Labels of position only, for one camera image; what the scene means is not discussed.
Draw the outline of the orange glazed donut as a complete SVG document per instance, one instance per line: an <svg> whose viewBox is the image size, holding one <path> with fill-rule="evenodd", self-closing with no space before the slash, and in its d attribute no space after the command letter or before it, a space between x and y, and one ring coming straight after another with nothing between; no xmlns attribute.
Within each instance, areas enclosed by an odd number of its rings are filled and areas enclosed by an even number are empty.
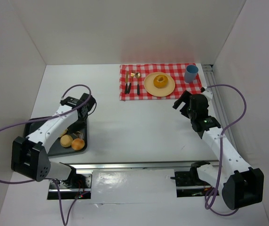
<svg viewBox="0 0 269 226"><path fill-rule="evenodd" d="M159 89L166 87L167 84L168 84L168 77L163 74L157 75L153 80L153 85Z"/></svg>

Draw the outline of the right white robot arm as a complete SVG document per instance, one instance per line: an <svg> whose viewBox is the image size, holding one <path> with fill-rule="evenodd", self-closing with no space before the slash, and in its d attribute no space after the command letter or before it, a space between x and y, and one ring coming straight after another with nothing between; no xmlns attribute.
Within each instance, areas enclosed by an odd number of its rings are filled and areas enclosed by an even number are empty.
<svg viewBox="0 0 269 226"><path fill-rule="evenodd" d="M206 161L193 163L190 168L192 178L212 186L212 190L206 195L207 209L211 208L217 195L222 196L230 210L260 203L264 174L242 158L225 136L220 123L209 115L208 103L212 96L209 90L203 90L201 94L185 91L173 105L177 109L184 103L180 113L190 120L193 130L219 160L218 167L213 167Z"/></svg>

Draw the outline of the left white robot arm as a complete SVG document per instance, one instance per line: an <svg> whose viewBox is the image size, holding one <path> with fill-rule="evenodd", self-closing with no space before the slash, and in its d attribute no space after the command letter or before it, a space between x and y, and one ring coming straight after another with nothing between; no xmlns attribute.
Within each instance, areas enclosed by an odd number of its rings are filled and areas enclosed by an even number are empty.
<svg viewBox="0 0 269 226"><path fill-rule="evenodd" d="M63 149L63 138L78 140L78 151L87 147L87 118L96 106L93 96L84 93L80 99L67 97L60 102L55 118L42 118L42 124L25 137L17 137L12 145L11 169L30 179L62 181L67 187L84 183L86 178L65 163L49 160L48 152Z"/></svg>

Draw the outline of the small pale round bread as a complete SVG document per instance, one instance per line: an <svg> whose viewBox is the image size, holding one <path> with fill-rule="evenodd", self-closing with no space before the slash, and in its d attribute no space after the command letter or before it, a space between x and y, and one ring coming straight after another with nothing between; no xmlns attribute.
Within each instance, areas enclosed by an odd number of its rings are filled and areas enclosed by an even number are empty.
<svg viewBox="0 0 269 226"><path fill-rule="evenodd" d="M72 142L73 142L73 138L70 135L63 135L60 138L60 145L64 148L70 147Z"/></svg>

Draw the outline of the blue cup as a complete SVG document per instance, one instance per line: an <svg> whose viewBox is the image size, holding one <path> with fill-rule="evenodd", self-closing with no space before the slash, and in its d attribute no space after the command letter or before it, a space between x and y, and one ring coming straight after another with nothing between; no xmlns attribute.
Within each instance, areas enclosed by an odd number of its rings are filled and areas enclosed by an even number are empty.
<svg viewBox="0 0 269 226"><path fill-rule="evenodd" d="M185 70L184 80L186 83L192 83L198 74L196 65L188 65Z"/></svg>

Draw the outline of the yellow plate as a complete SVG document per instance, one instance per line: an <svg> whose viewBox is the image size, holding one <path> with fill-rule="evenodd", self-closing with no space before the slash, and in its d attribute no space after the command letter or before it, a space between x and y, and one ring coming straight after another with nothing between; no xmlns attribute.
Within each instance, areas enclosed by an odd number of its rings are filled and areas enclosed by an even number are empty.
<svg viewBox="0 0 269 226"><path fill-rule="evenodd" d="M153 80L158 75L164 75L168 79L167 85L163 88L157 88L153 84ZM146 78L144 79L144 88L152 96L166 97L166 96L173 93L173 91L175 89L175 81L173 80L173 78L170 75L168 75L166 73L154 72L154 73L150 73L149 75L147 75Z"/></svg>

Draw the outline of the round golden bun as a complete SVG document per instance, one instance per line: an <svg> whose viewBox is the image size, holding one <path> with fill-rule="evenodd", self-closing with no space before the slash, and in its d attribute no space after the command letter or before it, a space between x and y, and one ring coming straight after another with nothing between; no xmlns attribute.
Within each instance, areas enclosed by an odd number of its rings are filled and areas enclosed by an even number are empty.
<svg viewBox="0 0 269 226"><path fill-rule="evenodd" d="M76 138L73 140L71 147L74 151L81 151L85 146L85 141L80 138Z"/></svg>

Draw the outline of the red checkered cloth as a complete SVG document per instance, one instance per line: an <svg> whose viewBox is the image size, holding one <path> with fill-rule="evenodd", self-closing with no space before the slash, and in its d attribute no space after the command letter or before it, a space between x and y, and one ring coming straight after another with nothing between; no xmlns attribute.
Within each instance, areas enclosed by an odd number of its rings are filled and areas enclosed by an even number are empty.
<svg viewBox="0 0 269 226"><path fill-rule="evenodd" d="M185 82L189 64L121 65L119 99L179 99L200 94L202 82L197 73L193 82Z"/></svg>

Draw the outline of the black baking tray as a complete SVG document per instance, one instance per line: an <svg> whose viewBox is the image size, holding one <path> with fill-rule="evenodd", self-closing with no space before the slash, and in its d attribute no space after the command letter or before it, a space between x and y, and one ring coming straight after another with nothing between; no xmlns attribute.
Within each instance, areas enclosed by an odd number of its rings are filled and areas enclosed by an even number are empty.
<svg viewBox="0 0 269 226"><path fill-rule="evenodd" d="M40 122L30 122L27 123L24 127L24 134L23 136L26 137L35 130L37 130L41 125L43 125L46 122L46 120L40 121ZM75 151L71 146L69 147L63 147L60 144L60 139L57 138L55 142L52 144L52 146L49 149L48 156L49 157L58 157L62 155L72 155L72 154L77 154L77 153L82 153L86 150L87 148L87 119L84 121L76 122L76 126L74 127L77 130L72 130L71 128L67 128L66 132L64 131L63 135L69 135L73 138L73 140L77 138L81 138L84 140L85 145L82 147L82 149Z"/></svg>

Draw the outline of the metal rail right side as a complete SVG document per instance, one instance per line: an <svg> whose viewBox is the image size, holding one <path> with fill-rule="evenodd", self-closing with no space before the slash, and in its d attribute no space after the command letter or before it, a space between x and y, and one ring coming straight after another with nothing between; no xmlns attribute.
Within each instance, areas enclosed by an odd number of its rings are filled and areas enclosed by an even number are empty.
<svg viewBox="0 0 269 226"><path fill-rule="evenodd" d="M203 70L207 85L215 85L216 79L214 77L212 65L201 65L201 66L202 66L202 70ZM225 127L228 125L229 120L227 118L226 111L224 109L221 92L219 90L219 87L212 88L212 91L214 93L213 105L214 105L214 112L216 114L216 118L219 120L220 124L223 127Z"/></svg>

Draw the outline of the metal rail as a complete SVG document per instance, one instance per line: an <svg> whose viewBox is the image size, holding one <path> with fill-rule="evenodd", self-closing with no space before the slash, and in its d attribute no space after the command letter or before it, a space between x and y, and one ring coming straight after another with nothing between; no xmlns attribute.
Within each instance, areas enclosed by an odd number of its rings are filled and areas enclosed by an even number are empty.
<svg viewBox="0 0 269 226"><path fill-rule="evenodd" d="M114 162L114 163L68 163L76 169L82 170L136 170L160 168L190 168L197 161L156 161L156 162Z"/></svg>
<svg viewBox="0 0 269 226"><path fill-rule="evenodd" d="M207 85L215 85L216 79L214 77L212 65L201 65L201 66L202 66L202 70L203 70ZM227 118L226 111L224 109L221 92L219 90L219 87L212 88L212 91L214 93L213 105L214 105L214 112L216 114L216 118L219 120L220 124L223 127L225 127L228 125L229 120Z"/></svg>

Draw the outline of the black handled knife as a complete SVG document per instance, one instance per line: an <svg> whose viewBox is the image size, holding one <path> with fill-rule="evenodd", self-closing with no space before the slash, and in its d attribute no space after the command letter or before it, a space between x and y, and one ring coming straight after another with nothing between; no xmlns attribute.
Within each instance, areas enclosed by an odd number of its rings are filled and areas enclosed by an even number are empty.
<svg viewBox="0 0 269 226"><path fill-rule="evenodd" d="M128 80L129 80L129 71L126 71L126 75L125 75L125 90L124 90L125 94L128 93Z"/></svg>

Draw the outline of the black handled spoon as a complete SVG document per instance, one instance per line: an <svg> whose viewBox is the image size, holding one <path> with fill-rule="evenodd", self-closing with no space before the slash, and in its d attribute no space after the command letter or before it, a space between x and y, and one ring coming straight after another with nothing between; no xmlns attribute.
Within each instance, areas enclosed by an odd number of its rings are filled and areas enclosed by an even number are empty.
<svg viewBox="0 0 269 226"><path fill-rule="evenodd" d="M141 73L140 72L136 72L135 73L135 77L137 79L137 95L139 96L140 95L140 78L141 78Z"/></svg>

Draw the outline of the black handled fork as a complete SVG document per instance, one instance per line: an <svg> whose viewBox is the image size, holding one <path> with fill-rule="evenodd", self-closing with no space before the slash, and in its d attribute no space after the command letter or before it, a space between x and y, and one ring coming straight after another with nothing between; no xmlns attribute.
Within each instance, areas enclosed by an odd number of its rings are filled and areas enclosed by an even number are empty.
<svg viewBox="0 0 269 226"><path fill-rule="evenodd" d="M128 94L130 93L131 86L132 86L132 81L133 81L134 77L135 77L135 70L132 70L131 73L130 73L130 83L129 83L128 90L127 90Z"/></svg>

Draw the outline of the metal rail front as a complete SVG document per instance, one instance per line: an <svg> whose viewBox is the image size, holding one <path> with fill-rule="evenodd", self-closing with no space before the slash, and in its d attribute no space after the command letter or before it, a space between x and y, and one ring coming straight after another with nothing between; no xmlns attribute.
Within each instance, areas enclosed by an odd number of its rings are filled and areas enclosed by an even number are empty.
<svg viewBox="0 0 269 226"><path fill-rule="evenodd" d="M156 162L114 162L114 163L68 163L76 169L82 170L136 170L160 168L190 168L197 161L156 161Z"/></svg>

